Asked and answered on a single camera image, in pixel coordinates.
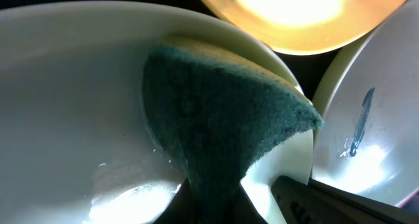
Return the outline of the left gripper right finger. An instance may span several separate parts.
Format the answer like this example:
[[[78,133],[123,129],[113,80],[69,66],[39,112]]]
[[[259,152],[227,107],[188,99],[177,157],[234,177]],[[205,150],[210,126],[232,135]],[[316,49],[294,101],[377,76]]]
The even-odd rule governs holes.
[[[266,224],[241,185],[232,197],[228,222],[232,224]]]

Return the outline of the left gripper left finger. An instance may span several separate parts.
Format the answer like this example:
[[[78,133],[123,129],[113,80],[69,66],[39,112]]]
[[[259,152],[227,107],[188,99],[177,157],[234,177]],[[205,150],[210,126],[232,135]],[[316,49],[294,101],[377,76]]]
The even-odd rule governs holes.
[[[154,224],[194,224],[194,195],[189,179],[186,178],[168,207],[154,221]]]

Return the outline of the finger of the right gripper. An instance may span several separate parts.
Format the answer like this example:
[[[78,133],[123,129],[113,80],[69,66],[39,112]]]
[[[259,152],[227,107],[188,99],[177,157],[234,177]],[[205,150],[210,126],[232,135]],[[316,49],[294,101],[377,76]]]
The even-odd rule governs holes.
[[[292,224],[418,224],[418,215],[310,179],[280,176],[270,188],[282,215]]]

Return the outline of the green yellow sponge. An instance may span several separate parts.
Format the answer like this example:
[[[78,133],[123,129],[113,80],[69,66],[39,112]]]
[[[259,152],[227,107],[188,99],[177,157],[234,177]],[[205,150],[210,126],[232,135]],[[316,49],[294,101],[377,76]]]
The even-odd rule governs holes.
[[[155,45],[142,90],[155,136],[183,163],[200,198],[229,196],[265,153],[323,126],[312,104],[281,77],[194,39]]]

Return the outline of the yellow plate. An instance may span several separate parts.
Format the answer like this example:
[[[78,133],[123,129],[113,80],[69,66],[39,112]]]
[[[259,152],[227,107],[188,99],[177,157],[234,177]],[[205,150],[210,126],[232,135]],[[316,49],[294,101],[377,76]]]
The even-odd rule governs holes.
[[[201,0],[276,52],[311,55],[370,32],[406,0]]]

